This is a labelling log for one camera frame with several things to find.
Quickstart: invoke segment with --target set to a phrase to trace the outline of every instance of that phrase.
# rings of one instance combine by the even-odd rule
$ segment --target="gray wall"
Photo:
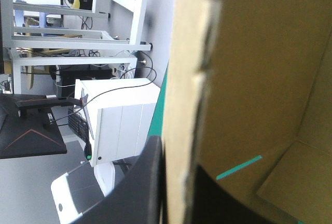
[[[113,37],[118,35],[120,39],[130,37],[132,12],[116,3],[111,6],[109,0],[99,0],[97,9],[110,10],[112,17],[107,25],[105,20],[93,19],[94,29],[107,30]],[[173,15],[174,0],[148,0],[142,41],[153,44],[153,50],[148,53],[158,73],[155,82],[158,86],[161,86],[170,57]]]

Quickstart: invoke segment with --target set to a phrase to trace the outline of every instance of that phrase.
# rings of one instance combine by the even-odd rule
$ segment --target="cable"
[[[28,73],[28,72],[21,72],[21,74],[24,74],[24,75],[50,75],[50,74],[39,74],[39,73]]]
[[[66,87],[73,87],[75,86],[75,84],[72,84],[72,85],[67,85],[67,86],[61,86],[61,85],[58,85],[56,82],[54,82],[54,84],[59,87],[59,88],[66,88]]]
[[[107,66],[108,64],[104,64],[104,65],[94,65],[94,64],[90,64],[91,66],[94,66],[94,67],[105,67],[105,66]]]
[[[63,117],[61,117],[61,118],[59,118],[59,119],[53,120],[53,121],[49,122],[48,124],[53,124],[53,123],[55,123],[55,122],[57,122],[57,121],[59,121],[59,120],[61,120],[61,119],[64,119],[64,118],[66,118],[66,117],[69,117],[69,116],[71,116],[71,115],[73,115],[73,114],[78,113],[78,112],[81,111],[84,107],[86,107],[91,101],[95,100],[97,97],[99,97],[99,96],[101,96],[101,95],[103,95],[103,94],[105,94],[105,93],[110,93],[110,92],[113,92],[113,91],[116,91],[116,90],[126,89],[126,88],[139,88],[139,87],[144,87],[144,86],[147,86],[147,85],[153,83],[153,82],[157,79],[157,72],[156,72],[152,67],[141,67],[141,68],[149,68],[149,69],[153,70],[153,71],[155,72],[155,77],[154,77],[154,79],[153,79],[152,81],[150,81],[149,83],[146,83],[146,84],[143,84],[143,85],[130,86],[130,87],[121,87],[121,88],[114,88],[114,89],[111,89],[111,90],[107,90],[107,91],[105,91],[105,92],[102,92],[102,93],[96,95],[95,97],[93,97],[93,98],[92,98],[91,100],[89,100],[84,106],[80,107],[80,108],[77,109],[76,111],[74,111],[74,112],[72,112],[72,113],[70,113],[70,114],[68,114],[68,115],[66,115],[66,116],[63,116]]]
[[[93,20],[92,20],[92,17],[87,17],[85,20],[84,20],[84,17],[79,17],[82,19],[82,24],[81,24],[81,30],[90,30],[92,29],[93,27]],[[87,20],[91,18],[91,26],[89,27],[88,24],[87,24]]]
[[[119,163],[119,162],[112,162],[113,165],[132,165],[131,163]]]
[[[124,76],[125,74],[127,74],[128,72],[133,71],[133,70],[135,70],[135,69],[140,69],[140,68],[150,68],[151,71],[154,71],[155,74],[157,74],[157,72],[156,72],[152,67],[135,67],[135,68],[132,68],[132,69],[130,69],[130,70],[125,71],[125,72],[121,75],[120,79],[122,79],[123,76]]]

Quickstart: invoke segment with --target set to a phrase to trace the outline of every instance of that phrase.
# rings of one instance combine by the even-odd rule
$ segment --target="red line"
[[[23,133],[21,136],[19,136],[18,138],[16,138],[13,142],[11,142],[5,149],[3,149],[2,152],[4,152],[7,148],[9,148],[13,143],[15,143],[17,140],[19,140],[20,138],[24,137],[25,135],[27,135],[30,132],[34,132],[39,134],[40,136],[47,138],[48,140],[56,143],[57,145],[59,145],[60,147],[62,147],[62,145],[60,145],[58,142],[54,141],[53,139],[49,138],[48,136],[44,135],[43,133],[37,132],[36,130],[30,129],[28,131],[26,131],[25,133]]]
[[[23,136],[25,136],[25,135],[27,135],[29,132],[31,132],[31,129],[30,130],[28,130],[28,131],[26,131],[26,132],[24,132],[21,136],[19,136],[18,138],[16,138],[13,142],[11,142],[4,150],[6,150],[9,146],[11,146],[13,143],[15,143],[18,139],[20,139],[21,137],[23,137]]]
[[[52,141],[52,142],[56,143],[57,145],[59,145],[60,147],[62,146],[62,145],[60,145],[60,144],[59,144],[57,141],[55,141],[55,140],[51,139],[50,137],[48,137],[48,136],[44,135],[43,133],[37,132],[36,130],[33,130],[33,129],[31,129],[31,131],[33,131],[34,133],[37,133],[37,134],[39,134],[40,136],[43,136],[43,137],[47,138],[48,140],[50,140],[50,141]]]

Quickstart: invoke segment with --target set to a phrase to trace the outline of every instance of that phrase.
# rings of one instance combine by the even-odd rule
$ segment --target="cardboard flap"
[[[332,157],[295,142],[258,195],[304,223],[332,221]]]

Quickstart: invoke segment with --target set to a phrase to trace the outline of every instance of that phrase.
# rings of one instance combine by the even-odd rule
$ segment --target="black cable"
[[[82,19],[82,24],[81,24],[81,30],[90,30],[90,29],[92,29],[92,27],[93,27],[93,20],[92,20],[92,17],[87,17],[87,18],[85,18],[85,20],[84,20],[84,17],[79,17],[79,18],[81,18]],[[88,26],[88,24],[87,24],[87,20],[89,19],[89,18],[91,18],[91,26],[89,27]]]
[[[26,73],[26,72],[21,72],[21,74],[24,74],[24,75],[50,75],[50,74],[39,74],[39,73]]]
[[[130,166],[132,166],[131,163],[119,163],[119,162],[113,162],[113,165],[130,165]]]
[[[151,56],[149,56],[147,53],[145,53],[144,51],[140,51],[142,54],[146,55],[147,57],[149,57],[150,61],[151,61],[151,67],[153,68],[154,67],[154,62],[151,58]]]
[[[102,93],[96,95],[95,97],[93,97],[93,98],[92,98],[91,100],[89,100],[84,106],[80,107],[80,108],[77,109],[76,111],[74,111],[74,112],[72,112],[72,113],[70,113],[70,114],[68,114],[68,115],[66,115],[66,116],[63,116],[63,117],[61,117],[61,118],[59,118],[59,119],[53,120],[52,122],[49,122],[48,124],[53,124],[53,123],[55,123],[55,122],[57,122],[57,121],[59,121],[59,120],[61,120],[61,119],[64,119],[64,118],[66,118],[66,117],[69,117],[69,116],[71,116],[71,115],[73,115],[73,114],[78,113],[78,112],[81,111],[84,107],[86,107],[91,101],[93,101],[94,99],[96,99],[97,97],[99,97],[99,96],[101,96],[101,95],[103,95],[103,94],[105,94],[105,93],[110,93],[110,92],[113,92],[113,91],[116,91],[116,90],[126,89],[126,88],[139,88],[139,87],[144,87],[144,86],[147,86],[147,85],[153,83],[153,82],[157,79],[157,72],[156,72],[152,67],[144,67],[144,68],[149,68],[149,69],[151,69],[151,70],[153,70],[153,71],[155,72],[155,77],[154,77],[154,79],[153,79],[152,81],[150,81],[149,83],[147,83],[147,84],[143,84],[143,85],[138,85],[138,86],[130,86],[130,87],[114,88],[114,89],[111,89],[111,90],[108,90],[108,91],[102,92]]]
[[[153,67],[135,67],[135,68],[132,68],[132,69],[127,70],[126,72],[124,72],[124,73],[121,75],[120,79],[122,79],[123,76],[124,76],[126,73],[128,73],[128,72],[130,72],[130,71],[132,71],[132,70],[135,70],[135,69],[141,69],[141,68],[149,68],[151,71],[154,71],[154,72],[157,74],[157,72],[154,70]]]

